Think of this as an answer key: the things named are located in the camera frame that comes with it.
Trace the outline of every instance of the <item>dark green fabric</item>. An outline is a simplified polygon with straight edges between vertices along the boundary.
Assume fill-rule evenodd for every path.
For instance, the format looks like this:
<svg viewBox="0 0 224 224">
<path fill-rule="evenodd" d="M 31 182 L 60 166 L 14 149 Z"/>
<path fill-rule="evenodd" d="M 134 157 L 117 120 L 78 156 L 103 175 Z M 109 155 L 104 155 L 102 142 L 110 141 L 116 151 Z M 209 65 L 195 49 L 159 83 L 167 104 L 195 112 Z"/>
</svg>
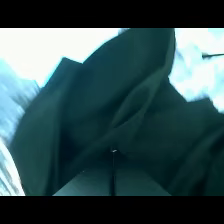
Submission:
<svg viewBox="0 0 224 224">
<path fill-rule="evenodd" d="M 174 51 L 174 29 L 130 29 L 83 64 L 63 58 L 10 146 L 27 195 L 53 195 L 111 147 L 171 195 L 224 195 L 224 117 L 169 84 Z"/>
</svg>

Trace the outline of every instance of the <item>black cloth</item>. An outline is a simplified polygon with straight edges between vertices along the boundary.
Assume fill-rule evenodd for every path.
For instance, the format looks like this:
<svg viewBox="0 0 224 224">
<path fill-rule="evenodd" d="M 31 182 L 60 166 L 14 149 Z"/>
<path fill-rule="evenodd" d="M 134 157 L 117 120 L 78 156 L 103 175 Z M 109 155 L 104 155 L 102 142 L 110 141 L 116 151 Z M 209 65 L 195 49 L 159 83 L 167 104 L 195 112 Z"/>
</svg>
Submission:
<svg viewBox="0 0 224 224">
<path fill-rule="evenodd" d="M 224 117 L 169 84 L 174 51 L 174 29 L 138 28 L 83 64 L 63 58 L 10 146 L 26 194 L 53 195 L 112 148 L 144 172 L 134 181 L 131 166 L 116 167 L 120 195 L 134 182 L 138 195 L 147 177 L 170 195 L 224 195 Z"/>
</svg>

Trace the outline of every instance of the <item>bright sky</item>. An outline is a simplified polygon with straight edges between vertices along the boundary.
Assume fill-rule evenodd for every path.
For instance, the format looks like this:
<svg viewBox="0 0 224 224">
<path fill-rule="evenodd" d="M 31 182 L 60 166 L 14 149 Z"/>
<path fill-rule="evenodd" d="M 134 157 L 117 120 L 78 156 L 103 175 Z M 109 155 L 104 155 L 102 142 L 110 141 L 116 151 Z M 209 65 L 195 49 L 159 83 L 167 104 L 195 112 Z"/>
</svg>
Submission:
<svg viewBox="0 0 224 224">
<path fill-rule="evenodd" d="M 43 86 L 61 57 L 83 62 L 119 28 L 0 28 L 0 58 Z"/>
</svg>

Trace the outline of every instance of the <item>dark clothing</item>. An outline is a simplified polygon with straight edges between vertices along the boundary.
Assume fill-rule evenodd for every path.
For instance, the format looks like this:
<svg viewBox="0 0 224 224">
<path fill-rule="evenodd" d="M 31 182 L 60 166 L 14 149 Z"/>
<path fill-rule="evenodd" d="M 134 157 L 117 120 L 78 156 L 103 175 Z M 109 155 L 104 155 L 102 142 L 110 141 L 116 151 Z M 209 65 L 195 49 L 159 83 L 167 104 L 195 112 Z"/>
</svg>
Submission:
<svg viewBox="0 0 224 224">
<path fill-rule="evenodd" d="M 169 84 L 174 51 L 174 29 L 130 29 L 83 64 L 63 58 L 10 147 L 26 194 L 103 163 L 103 195 L 224 195 L 224 116 Z"/>
</svg>

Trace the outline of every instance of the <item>sky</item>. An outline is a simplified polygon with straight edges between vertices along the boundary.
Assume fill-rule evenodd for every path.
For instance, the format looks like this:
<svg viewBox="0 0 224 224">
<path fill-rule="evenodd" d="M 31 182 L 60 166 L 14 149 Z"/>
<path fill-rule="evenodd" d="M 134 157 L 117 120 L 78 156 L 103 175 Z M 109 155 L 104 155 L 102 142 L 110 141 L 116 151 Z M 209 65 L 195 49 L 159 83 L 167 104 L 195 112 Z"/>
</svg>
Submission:
<svg viewBox="0 0 224 224">
<path fill-rule="evenodd" d="M 0 58 L 44 86 L 63 56 L 83 62 L 119 28 L 0 28 Z"/>
</svg>

